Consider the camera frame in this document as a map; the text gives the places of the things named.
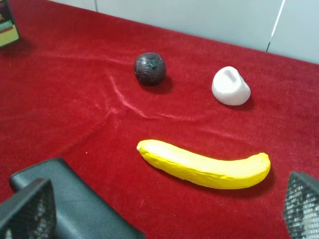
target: banana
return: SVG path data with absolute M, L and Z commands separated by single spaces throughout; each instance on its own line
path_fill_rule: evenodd
M 265 153 L 240 160 L 218 160 L 154 139 L 140 141 L 137 150 L 152 166 L 209 188 L 248 188 L 263 181 L 270 170 Z

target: toy fruit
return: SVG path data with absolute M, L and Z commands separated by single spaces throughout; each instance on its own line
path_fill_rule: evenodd
M 146 86 L 155 86 L 165 78 L 166 65 L 159 54 L 148 52 L 136 59 L 134 73 L 139 83 Z
M 250 97 L 250 88 L 239 72 L 231 66 L 220 69 L 211 86 L 215 98 L 229 106 L 239 106 Z
M 248 188 L 263 181 L 270 170 L 270 160 L 265 153 L 223 161 L 153 139 L 140 141 L 137 150 L 152 166 L 209 188 Z

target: yellow banana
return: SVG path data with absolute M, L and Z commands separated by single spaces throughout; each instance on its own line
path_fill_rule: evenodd
M 152 166 L 175 177 L 216 189 L 241 189 L 265 179 L 270 160 L 265 153 L 246 159 L 224 161 L 189 152 L 163 141 L 149 139 L 137 150 Z

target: red velvet cloth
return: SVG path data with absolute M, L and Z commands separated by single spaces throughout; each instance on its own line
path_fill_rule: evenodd
M 11 6 L 22 40 L 0 51 L 0 202 L 11 174 L 62 156 L 149 239 L 289 238 L 289 174 L 319 177 L 318 65 L 43 0 Z M 158 87 L 134 76 L 148 51 L 166 61 Z M 211 92 L 225 66 L 251 88 L 242 106 Z M 272 169 L 248 189 L 204 188 L 145 162 L 136 146 L 150 138 L 226 160 L 265 152 Z

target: black mesh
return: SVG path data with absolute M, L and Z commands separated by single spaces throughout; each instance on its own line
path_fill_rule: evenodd
M 293 239 L 319 239 L 319 181 L 304 173 L 290 174 L 284 219 Z
M 35 180 L 0 206 L 0 239 L 51 239 L 55 225 L 50 180 Z

